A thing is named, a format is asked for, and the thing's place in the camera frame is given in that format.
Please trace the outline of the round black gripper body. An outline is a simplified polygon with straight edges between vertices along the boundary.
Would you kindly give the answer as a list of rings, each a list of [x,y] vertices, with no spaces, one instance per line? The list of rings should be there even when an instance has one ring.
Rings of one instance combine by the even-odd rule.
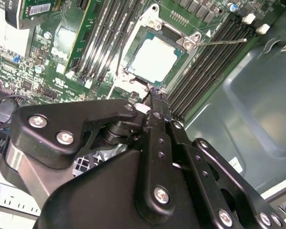
[[[195,209],[180,168],[170,179],[176,186],[176,209],[163,224],[153,225],[135,206],[138,152],[122,153],[72,179],[52,193],[35,224],[37,229],[212,229],[205,211]]]

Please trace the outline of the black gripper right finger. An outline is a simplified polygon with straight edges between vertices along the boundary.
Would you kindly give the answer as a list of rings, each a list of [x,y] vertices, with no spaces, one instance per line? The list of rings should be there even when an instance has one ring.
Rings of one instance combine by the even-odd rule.
[[[286,229],[260,194],[204,139],[191,141],[171,117],[166,95],[156,97],[165,118],[173,159],[183,169],[202,229]]]

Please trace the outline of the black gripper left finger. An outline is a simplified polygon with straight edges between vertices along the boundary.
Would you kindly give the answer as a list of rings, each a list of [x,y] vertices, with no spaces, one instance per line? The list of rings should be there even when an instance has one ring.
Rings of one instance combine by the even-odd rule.
[[[72,179],[122,153],[138,152],[135,206],[172,215],[176,206],[171,138],[156,92],[124,99],[21,107],[12,117],[4,161],[43,208]]]

